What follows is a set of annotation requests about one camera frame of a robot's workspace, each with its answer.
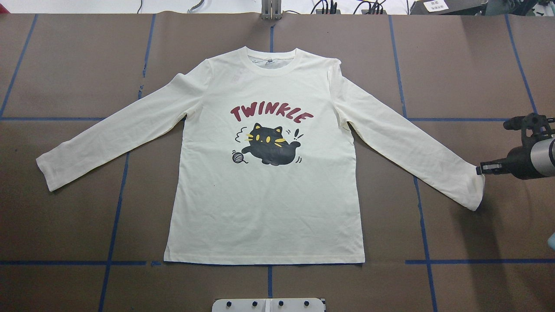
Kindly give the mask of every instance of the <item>cartoon cat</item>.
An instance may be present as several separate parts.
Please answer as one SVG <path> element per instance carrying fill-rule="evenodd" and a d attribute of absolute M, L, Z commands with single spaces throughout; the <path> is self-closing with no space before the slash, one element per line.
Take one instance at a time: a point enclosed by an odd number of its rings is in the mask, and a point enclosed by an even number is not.
<path fill-rule="evenodd" d="M 254 157 L 262 159 L 263 164 L 278 166 L 291 163 L 295 159 L 295 149 L 301 146 L 301 143 L 287 143 L 281 131 L 282 127 L 265 128 L 255 123 L 253 130 L 247 134 L 250 146 L 241 152 L 251 153 Z"/>

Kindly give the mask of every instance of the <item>white long-sleeve shirt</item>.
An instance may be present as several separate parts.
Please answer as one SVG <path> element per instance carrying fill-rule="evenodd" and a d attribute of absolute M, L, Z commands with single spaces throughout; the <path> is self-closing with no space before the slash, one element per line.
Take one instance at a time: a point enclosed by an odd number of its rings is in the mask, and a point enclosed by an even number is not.
<path fill-rule="evenodd" d="M 468 209 L 475 166 L 300 49 L 246 47 L 188 74 L 37 158 L 48 188 L 153 140 L 186 117 L 165 261 L 362 263 L 350 123 L 372 148 Z"/>

